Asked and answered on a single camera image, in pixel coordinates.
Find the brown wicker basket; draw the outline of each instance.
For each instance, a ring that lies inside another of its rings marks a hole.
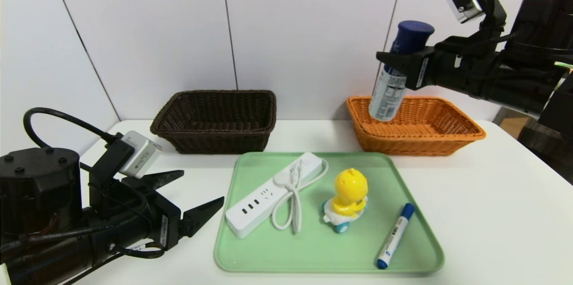
[[[151,132],[182,154],[243,154],[265,149],[276,113],[272,91],[184,91],[163,106]]]
[[[372,97],[350,97],[346,106],[364,151],[390,155],[450,155],[485,132],[448,100],[405,97],[397,115],[379,122],[368,113]]]

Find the yellow toy duck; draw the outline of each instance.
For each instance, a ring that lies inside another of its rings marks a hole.
[[[325,222],[335,226],[336,232],[346,232],[350,222],[364,213],[368,197],[368,181],[357,169],[342,171],[334,182],[336,196],[323,203]]]
[[[336,197],[332,201],[332,210],[342,216],[355,217],[366,206],[368,181],[357,169],[347,169],[336,177],[334,182]]]

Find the aerosol can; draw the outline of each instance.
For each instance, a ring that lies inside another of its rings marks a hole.
[[[426,47],[434,27],[420,21],[402,21],[398,24],[398,34],[393,41],[391,53],[409,54]],[[378,80],[368,112],[370,116],[382,122],[395,117],[404,96],[406,95],[406,75],[380,63]]]

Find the table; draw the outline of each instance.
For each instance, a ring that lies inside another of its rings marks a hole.
[[[123,257],[78,284],[573,284],[573,186],[495,124],[478,123],[487,138],[449,157],[391,157],[444,249],[446,263],[434,274],[227,273],[213,254],[220,210],[162,258]],[[227,195],[238,155],[180,155],[151,134],[150,126],[151,120],[126,120],[110,132],[135,130],[164,147],[148,173],[185,169],[184,177],[159,189],[162,195],[182,210]],[[98,141],[82,161],[94,164],[103,146]],[[360,151],[360,146],[352,122],[279,120],[266,151]],[[87,175],[82,179],[87,206]]]

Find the power strip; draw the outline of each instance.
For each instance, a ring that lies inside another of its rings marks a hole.
[[[295,169],[299,161],[301,162],[301,184],[317,177],[323,171],[323,160],[306,152],[229,208],[225,213],[225,218],[237,237],[245,238],[270,216],[281,197],[288,193],[283,187],[284,181],[290,179],[291,171]]]

